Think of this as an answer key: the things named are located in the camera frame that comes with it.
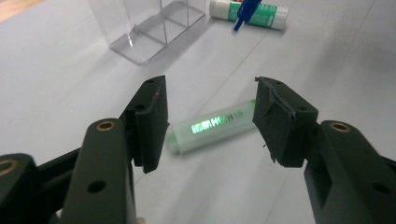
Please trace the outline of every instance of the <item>white tabletop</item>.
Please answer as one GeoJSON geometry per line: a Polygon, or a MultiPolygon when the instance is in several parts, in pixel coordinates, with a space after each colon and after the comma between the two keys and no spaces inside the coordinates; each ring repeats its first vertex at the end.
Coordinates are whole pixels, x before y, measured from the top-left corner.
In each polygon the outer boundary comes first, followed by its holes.
{"type": "MultiPolygon", "coordinates": [[[[283,32],[205,16],[144,67],[108,49],[86,2],[47,0],[0,22],[0,152],[37,164],[80,147],[117,118],[141,83],[166,75],[171,123],[253,99],[254,77],[281,80],[361,130],[396,160],[396,2],[270,0],[283,32]]],[[[134,168],[137,214],[156,223],[315,223],[304,168],[273,164],[258,131],[134,168]]]]}

